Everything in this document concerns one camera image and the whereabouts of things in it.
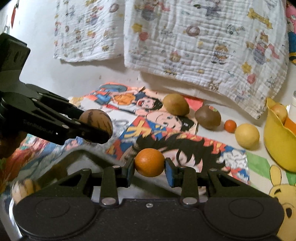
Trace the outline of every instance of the rabbit nose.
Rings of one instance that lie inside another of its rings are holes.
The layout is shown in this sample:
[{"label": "rabbit nose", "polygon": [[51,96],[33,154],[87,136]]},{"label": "rabbit nose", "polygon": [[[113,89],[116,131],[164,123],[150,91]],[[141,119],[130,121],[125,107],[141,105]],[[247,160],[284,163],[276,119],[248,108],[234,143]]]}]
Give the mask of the rabbit nose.
[{"label": "rabbit nose", "polygon": [[292,209],[291,208],[286,208],[286,214],[287,214],[287,217],[290,218],[292,216]]}]

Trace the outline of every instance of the silver screw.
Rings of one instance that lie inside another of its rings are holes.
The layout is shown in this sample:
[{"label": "silver screw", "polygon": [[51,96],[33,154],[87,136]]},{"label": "silver screw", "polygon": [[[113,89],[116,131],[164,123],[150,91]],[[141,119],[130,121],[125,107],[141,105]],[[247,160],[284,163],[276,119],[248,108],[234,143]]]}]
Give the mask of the silver screw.
[{"label": "silver screw", "polygon": [[194,197],[186,197],[183,199],[183,203],[186,205],[193,205],[197,203],[197,199]]},{"label": "silver screw", "polygon": [[147,208],[153,207],[153,204],[152,203],[146,203],[146,207]]},{"label": "silver screw", "polygon": [[102,199],[102,204],[104,205],[114,205],[116,203],[116,199],[112,197],[105,197]]}]

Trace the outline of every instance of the brown kiwi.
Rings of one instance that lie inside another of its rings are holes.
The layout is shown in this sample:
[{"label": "brown kiwi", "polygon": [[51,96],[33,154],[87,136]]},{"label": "brown kiwi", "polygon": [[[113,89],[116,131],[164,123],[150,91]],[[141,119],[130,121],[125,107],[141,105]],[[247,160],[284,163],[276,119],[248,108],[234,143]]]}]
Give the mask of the brown kiwi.
[{"label": "brown kiwi", "polygon": [[213,106],[204,105],[194,114],[197,122],[204,128],[212,130],[221,124],[221,115]]},{"label": "brown kiwi", "polygon": [[179,94],[168,94],[163,98],[163,106],[172,115],[185,116],[189,113],[189,105]]},{"label": "brown kiwi", "polygon": [[82,113],[79,120],[93,127],[107,131],[111,137],[113,134],[113,125],[110,117],[102,110],[92,109]]}]

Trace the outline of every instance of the yellow rabbit cartoon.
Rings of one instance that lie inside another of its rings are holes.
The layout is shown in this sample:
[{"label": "yellow rabbit cartoon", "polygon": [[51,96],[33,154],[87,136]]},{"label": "yellow rabbit cartoon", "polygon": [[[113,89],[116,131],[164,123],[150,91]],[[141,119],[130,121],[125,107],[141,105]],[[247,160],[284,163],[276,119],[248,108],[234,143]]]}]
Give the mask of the yellow rabbit cartoon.
[{"label": "yellow rabbit cartoon", "polygon": [[285,218],[278,232],[283,241],[296,241],[296,184],[281,184],[281,169],[272,165],[270,179],[273,188],[269,195],[279,200],[285,211]]}]

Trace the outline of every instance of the pink balloon print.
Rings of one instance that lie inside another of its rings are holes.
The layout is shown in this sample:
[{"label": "pink balloon print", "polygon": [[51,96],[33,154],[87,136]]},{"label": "pink balloon print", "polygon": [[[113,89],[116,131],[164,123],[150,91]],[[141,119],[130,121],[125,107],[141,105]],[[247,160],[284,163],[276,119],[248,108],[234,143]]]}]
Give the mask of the pink balloon print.
[{"label": "pink balloon print", "polygon": [[148,39],[148,33],[147,32],[141,32],[139,34],[139,38],[140,38],[141,41],[147,40]]},{"label": "pink balloon print", "polygon": [[256,75],[255,74],[250,74],[247,78],[248,83],[252,84],[256,81]]}]

